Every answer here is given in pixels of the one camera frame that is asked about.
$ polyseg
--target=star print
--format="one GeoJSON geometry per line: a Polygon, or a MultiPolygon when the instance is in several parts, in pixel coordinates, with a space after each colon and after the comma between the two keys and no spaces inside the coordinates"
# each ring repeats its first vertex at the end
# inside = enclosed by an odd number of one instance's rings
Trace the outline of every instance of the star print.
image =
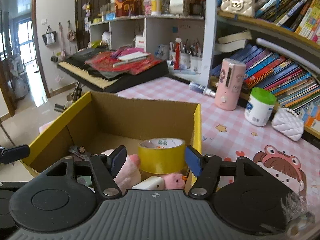
{"type": "Polygon", "coordinates": [[[227,132],[227,127],[219,124],[218,126],[215,127],[219,132],[227,132]]]}

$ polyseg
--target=tape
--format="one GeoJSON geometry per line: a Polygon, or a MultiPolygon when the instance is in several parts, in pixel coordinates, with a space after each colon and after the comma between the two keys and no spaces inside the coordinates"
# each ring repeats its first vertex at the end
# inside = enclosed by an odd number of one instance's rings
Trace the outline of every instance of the tape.
{"type": "Polygon", "coordinates": [[[155,138],[139,144],[140,169],[153,174],[168,174],[181,171],[186,142],[175,138],[155,138]]]}

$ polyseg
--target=white bag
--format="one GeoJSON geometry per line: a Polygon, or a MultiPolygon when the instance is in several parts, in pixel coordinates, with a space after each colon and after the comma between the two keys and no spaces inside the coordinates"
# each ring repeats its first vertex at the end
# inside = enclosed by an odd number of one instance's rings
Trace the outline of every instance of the white bag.
{"type": "Polygon", "coordinates": [[[221,11],[254,17],[254,0],[222,0],[221,11]]]}
{"type": "Polygon", "coordinates": [[[272,127],[283,133],[293,141],[298,141],[304,131],[304,123],[298,118],[298,115],[291,109],[278,108],[272,122],[272,127]]]}

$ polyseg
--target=metal screw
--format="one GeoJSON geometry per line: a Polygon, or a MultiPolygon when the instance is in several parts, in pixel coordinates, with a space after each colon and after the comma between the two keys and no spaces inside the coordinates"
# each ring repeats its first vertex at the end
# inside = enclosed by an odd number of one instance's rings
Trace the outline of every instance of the metal screw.
{"type": "Polygon", "coordinates": [[[119,190],[117,190],[116,188],[106,188],[104,191],[103,191],[104,195],[106,196],[115,196],[119,193],[119,190]]]}
{"type": "Polygon", "coordinates": [[[195,196],[203,196],[207,193],[207,191],[204,188],[196,187],[191,190],[191,193],[195,196]]]}

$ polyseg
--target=desk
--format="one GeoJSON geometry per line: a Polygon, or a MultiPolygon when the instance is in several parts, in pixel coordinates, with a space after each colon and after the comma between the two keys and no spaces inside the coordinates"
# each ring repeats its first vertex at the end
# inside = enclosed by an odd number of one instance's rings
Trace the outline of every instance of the desk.
{"type": "MultiPolygon", "coordinates": [[[[253,126],[245,119],[244,108],[238,106],[234,111],[222,110],[215,106],[214,98],[193,92],[187,84],[166,77],[121,91],[118,95],[201,103],[202,154],[215,154],[226,161],[235,161],[239,156],[253,160],[254,157],[257,159],[258,152],[265,152],[265,147],[272,145],[281,153],[285,151],[285,154],[297,157],[301,163],[300,170],[306,175],[303,179],[306,185],[300,195],[304,195],[311,204],[320,202],[320,150],[307,141],[293,142],[274,130],[270,123],[264,127],[253,126]]],[[[294,183],[290,186],[293,189],[298,181],[289,179],[294,183]]],[[[219,187],[232,181],[233,177],[221,177],[219,187]]]]}

